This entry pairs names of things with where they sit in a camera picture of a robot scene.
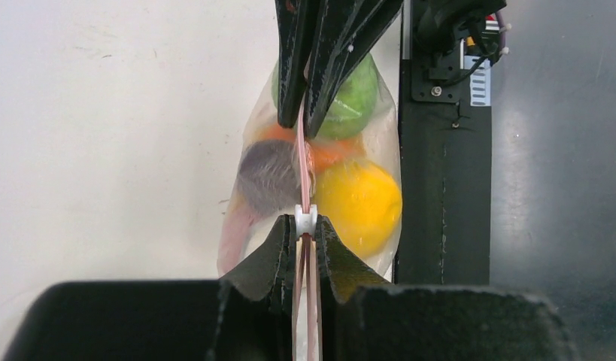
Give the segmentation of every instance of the yellow fruit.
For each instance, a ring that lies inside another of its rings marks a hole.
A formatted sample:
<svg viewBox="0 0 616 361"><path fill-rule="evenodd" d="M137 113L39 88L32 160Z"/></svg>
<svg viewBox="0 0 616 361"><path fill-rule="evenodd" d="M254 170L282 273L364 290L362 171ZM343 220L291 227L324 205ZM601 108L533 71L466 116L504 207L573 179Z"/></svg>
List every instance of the yellow fruit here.
<svg viewBox="0 0 616 361"><path fill-rule="evenodd" d="M343 244L361 259L383 249L403 207L392 176L365 159L340 162L319 174L314 203Z"/></svg>

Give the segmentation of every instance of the bolt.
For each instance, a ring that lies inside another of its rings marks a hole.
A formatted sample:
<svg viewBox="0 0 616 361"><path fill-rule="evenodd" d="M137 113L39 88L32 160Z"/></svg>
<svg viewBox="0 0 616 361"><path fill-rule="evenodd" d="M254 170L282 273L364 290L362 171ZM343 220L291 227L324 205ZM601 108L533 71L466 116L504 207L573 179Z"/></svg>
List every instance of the bolt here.
<svg viewBox="0 0 616 361"><path fill-rule="evenodd" d="M441 96L442 93L443 93L443 88L441 88L440 86L434 86L432 88L432 96Z"/></svg>

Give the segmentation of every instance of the transparent plastic bag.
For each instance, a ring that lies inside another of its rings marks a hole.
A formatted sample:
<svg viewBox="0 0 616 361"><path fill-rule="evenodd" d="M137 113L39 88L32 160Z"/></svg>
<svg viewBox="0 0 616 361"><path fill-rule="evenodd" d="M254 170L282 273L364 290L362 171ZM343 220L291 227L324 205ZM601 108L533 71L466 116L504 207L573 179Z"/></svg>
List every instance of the transparent plastic bag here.
<svg viewBox="0 0 616 361"><path fill-rule="evenodd" d="M244 130L237 179L223 220L217 270L224 275L299 204L296 133L277 124L272 72ZM401 232L402 194L396 106L368 55L341 85L317 137L308 142L312 203L339 238L378 274Z"/></svg>

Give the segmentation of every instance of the green apple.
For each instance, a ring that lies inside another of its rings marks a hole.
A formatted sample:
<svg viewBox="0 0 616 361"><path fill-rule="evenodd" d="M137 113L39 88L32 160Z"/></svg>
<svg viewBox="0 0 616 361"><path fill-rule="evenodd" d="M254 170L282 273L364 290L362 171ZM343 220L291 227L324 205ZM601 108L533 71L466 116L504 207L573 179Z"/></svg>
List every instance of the green apple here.
<svg viewBox="0 0 616 361"><path fill-rule="evenodd" d="M272 74L272 100L279 95L278 64ZM369 123L378 99L378 70L368 54L343 82L329 107L319 136L341 140L359 134Z"/></svg>

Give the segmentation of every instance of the white plastic connector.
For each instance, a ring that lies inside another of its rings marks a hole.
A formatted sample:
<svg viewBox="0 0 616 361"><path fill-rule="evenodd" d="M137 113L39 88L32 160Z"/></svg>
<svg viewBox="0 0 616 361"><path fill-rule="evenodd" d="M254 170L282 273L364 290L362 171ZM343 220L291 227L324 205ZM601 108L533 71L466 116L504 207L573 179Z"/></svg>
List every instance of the white plastic connector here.
<svg viewBox="0 0 616 361"><path fill-rule="evenodd" d="M314 237L317 230L317 205L310 206L310 213L303 213L301 205L294 207L294 220L296 221L296 235L301 237L308 233Z"/></svg>

